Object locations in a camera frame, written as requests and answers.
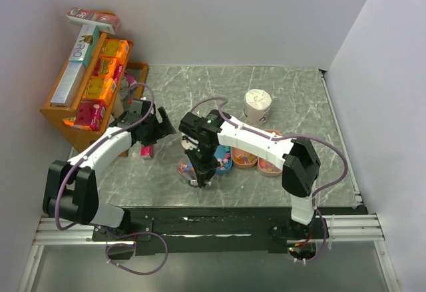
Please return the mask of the silver metal scoop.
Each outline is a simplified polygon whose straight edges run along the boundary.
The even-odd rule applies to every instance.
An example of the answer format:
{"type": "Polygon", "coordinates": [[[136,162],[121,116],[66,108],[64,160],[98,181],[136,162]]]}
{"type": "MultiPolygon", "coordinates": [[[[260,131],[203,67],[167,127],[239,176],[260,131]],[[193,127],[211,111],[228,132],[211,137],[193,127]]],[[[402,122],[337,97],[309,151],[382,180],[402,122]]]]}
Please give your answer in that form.
{"type": "Polygon", "coordinates": [[[192,188],[198,188],[198,180],[196,178],[191,177],[188,180],[188,185],[192,188]]]}

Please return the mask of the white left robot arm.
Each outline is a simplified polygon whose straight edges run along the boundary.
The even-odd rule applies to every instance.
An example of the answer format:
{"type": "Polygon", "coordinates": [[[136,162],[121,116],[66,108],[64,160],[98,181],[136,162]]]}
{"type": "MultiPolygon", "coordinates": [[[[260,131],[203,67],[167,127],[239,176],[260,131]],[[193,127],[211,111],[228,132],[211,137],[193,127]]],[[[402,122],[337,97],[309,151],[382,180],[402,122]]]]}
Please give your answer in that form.
{"type": "Polygon", "coordinates": [[[135,143],[141,146],[175,134],[164,109],[147,100],[134,100],[126,112],[105,130],[86,150],[67,161],[55,160],[47,173],[43,212],[72,224],[100,225],[117,240],[132,231],[130,212],[99,199],[97,177],[135,143]]]}

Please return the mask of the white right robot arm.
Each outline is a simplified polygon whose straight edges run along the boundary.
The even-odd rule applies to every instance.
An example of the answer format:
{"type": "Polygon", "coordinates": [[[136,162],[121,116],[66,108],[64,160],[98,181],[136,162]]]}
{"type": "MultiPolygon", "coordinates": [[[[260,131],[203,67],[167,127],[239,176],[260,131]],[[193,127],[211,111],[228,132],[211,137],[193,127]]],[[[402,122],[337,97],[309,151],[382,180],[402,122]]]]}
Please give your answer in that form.
{"type": "Polygon", "coordinates": [[[219,110],[211,110],[205,117],[188,112],[178,129],[196,142],[195,148],[185,150],[196,175],[196,186],[203,188],[216,173],[219,162],[215,152],[219,145],[243,150],[282,171],[282,187],[291,199],[292,233],[304,238],[314,230],[312,186],[321,163],[307,138],[282,139],[219,110]]]}

